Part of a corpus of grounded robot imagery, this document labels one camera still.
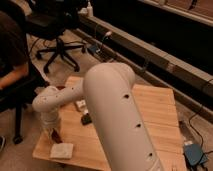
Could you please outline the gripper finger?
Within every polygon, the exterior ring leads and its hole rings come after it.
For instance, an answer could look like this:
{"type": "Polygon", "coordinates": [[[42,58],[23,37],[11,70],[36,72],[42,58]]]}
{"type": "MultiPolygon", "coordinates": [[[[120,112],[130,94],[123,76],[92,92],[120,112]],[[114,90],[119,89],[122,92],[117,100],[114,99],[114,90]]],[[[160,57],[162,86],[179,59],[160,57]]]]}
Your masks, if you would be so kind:
{"type": "Polygon", "coordinates": [[[49,130],[48,129],[43,129],[44,134],[49,137],[49,130]]]}
{"type": "Polygon", "coordinates": [[[55,130],[56,130],[56,132],[57,132],[57,134],[58,134],[59,136],[62,135],[62,134],[61,134],[61,128],[56,128],[55,130]]]}

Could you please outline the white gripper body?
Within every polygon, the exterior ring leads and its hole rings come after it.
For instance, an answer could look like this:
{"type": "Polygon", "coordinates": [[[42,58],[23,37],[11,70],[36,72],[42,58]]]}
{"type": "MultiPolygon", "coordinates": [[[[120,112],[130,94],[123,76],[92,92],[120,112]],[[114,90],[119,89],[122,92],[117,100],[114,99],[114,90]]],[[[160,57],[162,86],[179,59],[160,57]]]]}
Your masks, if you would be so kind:
{"type": "Polygon", "coordinates": [[[41,122],[44,129],[60,129],[61,118],[57,112],[42,113],[41,122]]]}

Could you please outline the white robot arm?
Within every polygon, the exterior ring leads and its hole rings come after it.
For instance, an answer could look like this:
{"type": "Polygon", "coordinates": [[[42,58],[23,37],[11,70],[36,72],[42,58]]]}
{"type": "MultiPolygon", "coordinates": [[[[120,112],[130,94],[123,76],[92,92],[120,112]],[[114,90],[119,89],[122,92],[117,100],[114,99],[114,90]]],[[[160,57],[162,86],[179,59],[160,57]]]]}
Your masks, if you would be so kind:
{"type": "Polygon", "coordinates": [[[33,108],[46,115],[83,99],[111,171],[164,171],[132,94],[134,83],[127,64],[101,63],[71,87],[45,88],[33,108]]]}

